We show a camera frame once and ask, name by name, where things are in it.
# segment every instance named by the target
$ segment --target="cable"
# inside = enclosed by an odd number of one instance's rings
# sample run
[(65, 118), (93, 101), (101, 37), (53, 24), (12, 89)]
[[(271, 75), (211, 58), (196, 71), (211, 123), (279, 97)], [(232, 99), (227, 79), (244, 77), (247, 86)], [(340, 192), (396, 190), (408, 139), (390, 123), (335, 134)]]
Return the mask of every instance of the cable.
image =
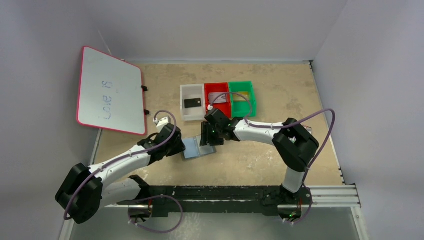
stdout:
[(177, 223), (177, 224), (176, 224), (173, 228), (171, 228), (171, 229), (169, 229), (169, 230), (155, 230), (155, 229), (151, 229), (151, 228), (145, 227), (145, 226), (143, 226), (143, 225), (140, 225), (140, 224), (136, 223), (135, 221), (133, 221), (133, 220), (131, 219), (130, 210), (128, 210), (128, 219), (129, 219), (128, 224), (133, 224), (133, 225), (135, 225), (136, 227), (142, 228), (142, 229), (144, 229), (144, 230), (147, 230), (147, 231), (152, 232), (152, 233), (155, 233), (155, 234), (167, 234), (167, 233), (170, 233), (170, 232), (174, 231), (175, 229), (177, 229), (177, 228), (180, 226), (181, 222), (183, 221), (184, 212), (183, 212), (183, 207), (181, 206), (181, 203), (179, 203), (179, 202), (178, 202), (178, 200), (177, 200), (177, 199), (175, 199), (175, 198), (173, 198), (172, 196), (168, 196), (168, 195), (151, 196), (151, 197), (147, 197), (147, 198), (144, 198), (144, 199), (137, 199), (137, 200), (134, 200), (134, 201), (131, 201), (131, 202), (133, 202), (133, 203), (140, 203), (140, 202), (144, 202), (144, 201), (147, 201), (147, 200), (151, 200), (151, 199), (159, 199), (159, 198), (167, 198), (167, 199), (171, 199), (171, 200), (172, 200), (172, 201), (174, 201), (174, 202), (178, 205), (178, 207), (179, 207), (179, 210), (180, 210), (180, 212), (181, 212), (181, 215), (180, 215), (180, 217), (179, 217), (179, 221), (178, 221), (178, 223)]
[[(159, 113), (166, 113), (166, 114), (169, 114), (171, 117), (172, 117), (172, 120), (173, 120), (173, 123), (174, 123), (174, 125), (173, 125), (173, 129), (172, 129), (172, 132), (171, 132), (171, 134), (169, 135), (169, 137), (167, 138), (167, 139), (165, 139), (165, 141), (163, 141), (163, 142), (161, 142), (161, 143), (159, 143), (158, 145), (156, 145), (156, 146), (154, 146), (154, 147), (151, 147), (151, 148), (148, 148), (148, 149), (144, 149), (144, 150), (141, 150), (141, 151), (136, 151), (136, 152), (133, 152), (132, 153), (132, 156), (134, 156), (134, 155), (139, 155), (139, 154), (143, 154), (143, 153), (146, 153), (146, 152), (148, 152), (148, 151), (151, 151), (151, 150), (155, 150), (155, 149), (157, 149), (157, 148), (160, 148), (160, 147), (162, 147), (164, 144), (166, 144), (173, 136), (174, 136), (174, 133), (175, 133), (175, 131), (177, 130), (177, 120), (176, 120), (176, 118), (175, 118), (175, 116), (171, 113), (171, 112), (169, 112), (169, 111), (167, 111), (167, 110), (159, 110), (159, 111), (157, 111), (156, 112), (156, 114), (154, 115), (154, 117), (153, 117), (153, 119), (154, 120), (156, 120), (156, 116), (159, 114)], [(109, 161), (108, 163), (106, 163), (106, 164), (104, 164), (104, 165), (102, 165), (101, 167), (99, 167), (98, 169), (96, 169), (95, 171), (93, 171), (82, 183), (81, 183), (81, 185), (79, 185), (79, 187), (75, 190), (75, 192), (73, 193), (73, 195), (72, 195), (72, 197), (70, 198), (70, 200), (69, 200), (69, 202), (68, 202), (68, 204), (67, 204), (67, 206), (66, 206), (66, 208), (65, 208), (65, 213), (64, 213), (64, 215), (63, 215), (63, 219), (65, 219), (65, 220), (70, 220), (70, 219), (72, 219), (72, 217), (71, 216), (69, 216), (68, 217), (68, 213), (69, 213), (69, 211), (70, 211), (70, 209), (71, 209), (71, 205), (72, 205), (72, 203), (74, 202), (74, 200), (75, 200), (75, 198), (77, 197), (77, 195), (78, 195), (78, 193), (80, 193), (80, 191), (81, 191), (81, 189), (83, 189), (83, 187), (91, 180), (91, 178), (93, 178), (96, 174), (98, 174), (98, 173), (100, 173), (101, 171), (103, 171), (104, 169), (106, 169), (107, 167), (109, 167), (110, 165), (112, 165), (112, 164), (114, 164), (114, 163), (116, 163), (116, 162), (119, 162), (119, 161), (121, 161), (121, 160), (123, 160), (123, 159), (126, 159), (126, 158), (128, 158), (128, 157), (130, 157), (130, 155), (129, 154), (127, 154), (127, 155), (123, 155), (123, 156), (120, 156), (120, 157), (117, 157), (117, 158), (115, 158), (115, 159), (113, 159), (113, 160), (111, 160), (111, 161)]]
[(302, 179), (302, 186), (303, 186), (304, 188), (306, 188), (306, 189), (309, 191), (310, 199), (309, 199), (309, 207), (307, 208), (307, 210), (306, 210), (305, 214), (303, 214), (303, 216), (302, 216), (301, 218), (299, 218), (298, 220), (296, 220), (296, 221), (294, 221), (294, 222), (291, 222), (292, 224), (297, 224), (297, 223), (299, 223), (301, 220), (303, 220), (303, 219), (304, 219), (304, 218), (305, 218), (305, 217), (309, 214), (309, 212), (311, 211), (311, 208), (312, 208), (312, 204), (313, 204), (313, 200), (312, 200), (312, 192), (311, 192), (311, 189), (305, 185), (305, 180), (306, 180), (306, 177), (307, 177), (307, 175), (308, 175), (308, 173), (309, 173), (309, 170), (310, 170), (310, 169), (311, 169), (311, 167), (312, 167), (312, 164), (314, 164), (314, 162), (317, 160), (318, 156), (319, 156), (319, 155), (320, 155), (320, 153), (323, 151), (323, 149), (324, 149), (324, 147), (326, 146), (326, 144), (327, 144), (328, 140), (330, 139), (330, 135), (331, 135), (331, 133), (332, 133), (332, 131), (333, 131), (334, 123), (336, 122), (336, 112), (335, 112), (333, 109), (331, 109), (331, 108), (324, 108), (324, 109), (319, 110), (319, 111), (317, 111), (317, 112), (315, 112), (315, 113), (313, 113), (313, 114), (311, 114), (311, 115), (309, 115), (309, 116), (307, 116), (307, 117), (305, 117), (305, 118), (303, 118), (303, 119), (301, 119), (301, 120), (299, 120), (299, 121), (297, 121), (297, 122), (293, 122), (292, 124), (289, 124), (289, 125), (272, 126), (272, 127), (271, 127), (271, 126), (265, 126), (265, 125), (256, 125), (256, 124), (250, 123), (250, 122), (248, 121), (248, 117), (252, 114), (252, 111), (253, 111), (253, 107), (252, 107), (251, 102), (249, 101), (249, 99), (248, 99), (247, 97), (245, 97), (243, 94), (240, 94), (240, 93), (238, 93), (238, 92), (232, 92), (232, 91), (229, 91), (229, 92), (223, 92), (222, 94), (219, 94), (219, 95), (218, 95), (218, 96), (216, 96), (216, 98), (212, 101), (212, 103), (210, 103), (210, 104), (209, 104), (209, 106), (208, 106), (208, 110), (212, 110), (211, 108), (213, 108), (213, 106), (214, 106), (214, 102), (215, 102), (215, 101), (216, 101), (219, 97), (221, 97), (221, 96), (223, 96), (223, 95), (227, 95), (227, 94), (233, 94), (233, 95), (240, 96), (240, 97), (242, 97), (242, 98), (243, 98), (243, 99), (244, 99), (244, 100), (245, 100), (245, 101), (249, 104), (250, 111), (249, 111), (249, 113), (248, 113), (246, 116), (244, 116), (244, 117), (243, 117), (243, 119), (244, 119), (244, 121), (246, 122), (246, 124), (247, 124), (247, 125), (249, 125), (249, 126), (251, 126), (251, 127), (254, 127), (254, 128), (260, 128), (260, 129), (289, 129), (289, 128), (292, 128), (292, 127), (294, 127), (294, 126), (296, 126), (296, 125), (299, 125), (299, 124), (301, 124), (301, 123), (303, 123), (303, 122), (305, 122), (305, 121), (307, 121), (307, 120), (309, 120), (309, 119), (311, 119), (311, 118), (314, 118), (314, 117), (318, 116), (319, 114), (322, 114), (322, 113), (325, 113), (325, 112), (331, 112), (331, 114), (332, 114), (332, 118), (331, 118), (330, 126), (328, 127), (328, 133), (327, 133), (327, 135), (325, 136), (324, 141), (322, 142), (321, 147), (319, 148), (319, 150), (316, 152), (315, 156), (312, 158), (312, 160), (311, 160), (311, 161), (310, 161), (310, 163), (308, 164), (308, 166), (307, 166), (307, 168), (306, 168), (306, 171), (305, 171), (305, 174), (303, 175), (303, 179)]

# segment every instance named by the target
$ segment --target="tabletop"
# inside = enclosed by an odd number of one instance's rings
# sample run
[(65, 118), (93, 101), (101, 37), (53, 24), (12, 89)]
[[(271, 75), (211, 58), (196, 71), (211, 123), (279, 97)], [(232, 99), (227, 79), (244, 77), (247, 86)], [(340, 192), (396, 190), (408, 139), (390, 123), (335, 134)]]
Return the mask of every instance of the tabletop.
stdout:
[[(156, 132), (153, 115), (158, 110), (172, 112), (182, 138), (201, 134), (202, 121), (182, 121), (180, 85), (251, 81), (257, 102), (256, 122), (300, 120), (322, 109), (314, 76), (308, 64), (136, 64), (143, 72), (147, 135)], [(304, 123), (322, 143), (328, 125), (319, 115)], [(129, 150), (146, 136), (103, 130), (95, 163), (101, 163)], [(214, 154), (183, 160), (180, 154), (140, 168), (139, 175), (150, 185), (173, 186), (257, 186), (280, 185), (286, 165), (276, 148), (259, 142), (226, 141)], [(329, 141), (305, 181), (306, 185), (342, 185), (336, 155)]]

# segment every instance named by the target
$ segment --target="handwriting on whiteboard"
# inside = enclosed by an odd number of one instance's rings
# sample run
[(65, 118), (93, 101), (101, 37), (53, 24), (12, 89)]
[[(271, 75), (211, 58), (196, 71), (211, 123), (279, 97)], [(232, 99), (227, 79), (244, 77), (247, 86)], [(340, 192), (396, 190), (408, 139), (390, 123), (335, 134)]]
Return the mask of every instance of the handwriting on whiteboard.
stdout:
[[(112, 88), (114, 84), (110, 81), (102, 81), (102, 87), (113, 91)], [(103, 95), (103, 118), (106, 120), (111, 119), (112, 117), (112, 97), (109, 95)]]

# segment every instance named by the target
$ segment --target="beige table surface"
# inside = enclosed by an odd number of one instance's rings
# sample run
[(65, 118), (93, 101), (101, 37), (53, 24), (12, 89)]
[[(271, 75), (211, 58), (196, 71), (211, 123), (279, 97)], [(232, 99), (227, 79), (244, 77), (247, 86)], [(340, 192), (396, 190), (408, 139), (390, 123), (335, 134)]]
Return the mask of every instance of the beige table surface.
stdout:
[[(300, 120), (321, 109), (313, 75), (306, 64), (139, 64), (143, 72), (147, 134), (156, 132), (153, 115), (168, 110), (177, 119), (182, 137), (201, 133), (201, 121), (184, 122), (180, 114), (180, 85), (252, 81), (257, 101), (258, 122)], [(328, 127), (323, 115), (305, 123), (321, 143)], [(103, 130), (95, 163), (111, 159), (135, 145), (146, 136)], [(150, 185), (254, 186), (280, 185), (286, 165), (275, 147), (257, 142), (226, 141), (217, 146), (217, 153), (192, 160), (180, 154), (131, 173)], [(311, 168), (307, 185), (342, 185), (339, 167), (329, 143)]]

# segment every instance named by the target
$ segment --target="yellow object in green bin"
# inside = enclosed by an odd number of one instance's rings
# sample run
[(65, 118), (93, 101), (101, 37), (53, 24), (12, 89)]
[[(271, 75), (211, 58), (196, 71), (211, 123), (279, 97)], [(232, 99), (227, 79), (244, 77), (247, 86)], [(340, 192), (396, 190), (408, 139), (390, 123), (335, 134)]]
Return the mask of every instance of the yellow object in green bin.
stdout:
[[(245, 96), (250, 101), (249, 92), (247, 92), (247, 91), (236, 91), (236, 93)], [(234, 102), (246, 102), (246, 100), (244, 100), (241, 96), (235, 95), (235, 94), (232, 96), (232, 100)]]

